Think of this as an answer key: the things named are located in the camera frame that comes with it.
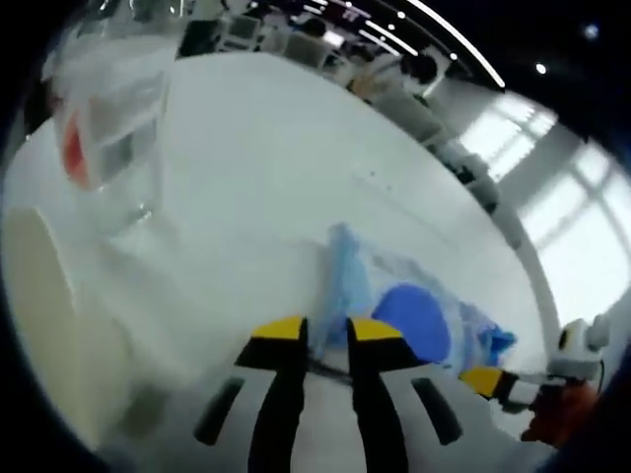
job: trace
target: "red object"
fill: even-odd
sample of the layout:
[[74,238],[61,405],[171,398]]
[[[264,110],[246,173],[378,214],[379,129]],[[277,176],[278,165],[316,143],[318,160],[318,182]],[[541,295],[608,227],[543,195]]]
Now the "red object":
[[75,111],[66,126],[63,136],[63,165],[70,180],[80,187],[87,189],[90,187],[88,181],[88,170],[86,159],[79,138],[79,128],[77,126],[77,112]]
[[560,447],[586,421],[597,399],[596,391],[586,383],[562,387],[557,395],[537,401],[534,419],[522,440]]

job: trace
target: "white table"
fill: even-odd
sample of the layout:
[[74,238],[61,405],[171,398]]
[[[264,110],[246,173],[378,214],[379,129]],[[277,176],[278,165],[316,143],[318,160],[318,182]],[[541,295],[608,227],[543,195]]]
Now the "white table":
[[343,89],[266,54],[180,60],[164,149],[162,213],[109,244],[76,217],[50,122],[12,162],[3,205],[41,210],[71,284],[102,288],[169,382],[230,360],[261,323],[317,313],[326,231],[342,221],[514,331],[508,368],[542,368],[534,295],[502,235],[434,157]]

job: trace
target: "blue lid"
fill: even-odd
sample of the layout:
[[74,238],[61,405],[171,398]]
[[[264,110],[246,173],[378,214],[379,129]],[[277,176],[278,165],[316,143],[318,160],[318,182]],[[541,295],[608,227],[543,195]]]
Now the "blue lid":
[[440,363],[452,345],[438,302],[427,291],[411,284],[390,289],[373,312],[373,318],[396,328],[416,357]]

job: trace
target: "plastic bag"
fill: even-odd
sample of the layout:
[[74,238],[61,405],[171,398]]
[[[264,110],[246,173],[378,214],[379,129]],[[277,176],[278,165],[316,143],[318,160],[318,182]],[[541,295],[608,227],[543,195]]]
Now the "plastic bag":
[[454,373],[498,366],[516,343],[481,310],[460,301],[412,258],[356,236],[345,224],[329,231],[329,283],[311,348],[346,344],[346,318],[366,316],[397,328],[419,359]]

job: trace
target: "window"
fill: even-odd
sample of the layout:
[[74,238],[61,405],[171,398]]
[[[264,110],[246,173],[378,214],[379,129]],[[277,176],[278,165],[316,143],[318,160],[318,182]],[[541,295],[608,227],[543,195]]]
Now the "window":
[[501,180],[550,131],[556,116],[521,96],[505,93],[469,126],[460,143],[489,167],[495,181]]
[[631,182],[596,144],[520,211],[563,325],[607,311],[631,283]]

